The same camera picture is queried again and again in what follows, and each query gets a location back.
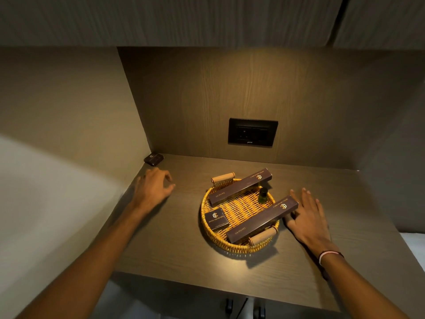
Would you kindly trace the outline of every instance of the wooden desk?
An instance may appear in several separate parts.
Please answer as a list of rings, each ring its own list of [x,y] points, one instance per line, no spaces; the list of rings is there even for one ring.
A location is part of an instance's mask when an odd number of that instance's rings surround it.
[[[276,200],[291,188],[311,190],[348,262],[411,318],[422,318],[425,273],[394,225],[377,210],[357,171],[164,156],[159,167],[171,172],[176,188],[136,232],[117,271],[339,311],[327,282],[284,225],[266,248],[252,255],[226,255],[202,235],[199,207],[210,178],[231,171],[243,178],[267,167]]]

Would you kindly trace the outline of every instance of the hand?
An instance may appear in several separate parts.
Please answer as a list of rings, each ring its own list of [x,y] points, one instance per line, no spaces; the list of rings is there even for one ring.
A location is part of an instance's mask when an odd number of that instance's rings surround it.
[[[137,177],[135,182],[134,196],[129,208],[143,218],[146,214],[173,191],[175,184],[164,187],[164,178],[172,181],[170,172],[158,168],[146,170],[144,180]]]
[[[339,252],[338,247],[331,241],[325,212],[319,199],[314,200],[310,191],[305,188],[301,191],[302,200],[296,197],[292,189],[290,194],[299,206],[295,211],[296,216],[286,215],[285,222],[295,238],[304,243],[316,257],[323,251]]]

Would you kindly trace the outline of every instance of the red and white bracelet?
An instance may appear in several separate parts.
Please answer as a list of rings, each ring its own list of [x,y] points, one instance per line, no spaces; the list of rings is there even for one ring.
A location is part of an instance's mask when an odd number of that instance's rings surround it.
[[[322,253],[320,253],[320,255],[319,255],[319,264],[322,266],[322,257],[324,256],[324,255],[326,255],[326,254],[339,254],[339,255],[341,255],[342,257],[344,257],[343,256],[343,254],[341,253],[341,252],[337,252],[337,251],[323,251]]]

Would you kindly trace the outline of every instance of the round wicker tray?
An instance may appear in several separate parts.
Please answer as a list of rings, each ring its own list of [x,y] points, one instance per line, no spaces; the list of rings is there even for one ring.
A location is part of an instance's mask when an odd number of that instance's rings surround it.
[[[222,182],[218,182],[207,191],[204,198],[202,199],[201,204],[202,225],[204,226],[204,230],[210,237],[210,239],[222,249],[237,254],[253,253],[265,247],[272,240],[272,238],[268,238],[265,241],[262,241],[254,246],[250,246],[248,242],[245,242],[241,245],[235,245],[227,241],[226,232],[239,225],[243,221],[247,220],[251,216],[274,204],[275,200],[272,195],[268,193],[267,202],[265,204],[259,204],[258,193],[260,192],[261,186],[258,185],[252,187],[252,189],[250,189],[249,191],[246,191],[234,198],[227,199],[223,203],[218,204],[214,207],[211,206],[210,200],[208,199],[208,195],[210,193],[214,193],[217,190],[227,187],[239,180],[240,179],[229,179]],[[213,211],[219,207],[223,209],[224,214],[226,215],[226,218],[229,221],[230,225],[225,229],[213,232],[210,229],[210,226],[208,226],[207,221],[205,220],[205,213]],[[275,222],[272,226],[276,228],[276,230],[278,230],[279,220]]]

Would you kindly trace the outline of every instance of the green bottle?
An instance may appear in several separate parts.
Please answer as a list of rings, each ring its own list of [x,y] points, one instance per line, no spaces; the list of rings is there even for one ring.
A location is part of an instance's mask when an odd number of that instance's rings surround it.
[[[260,204],[265,204],[267,202],[267,192],[268,192],[268,189],[265,187],[262,187],[260,189],[260,194],[258,195],[258,202]]]

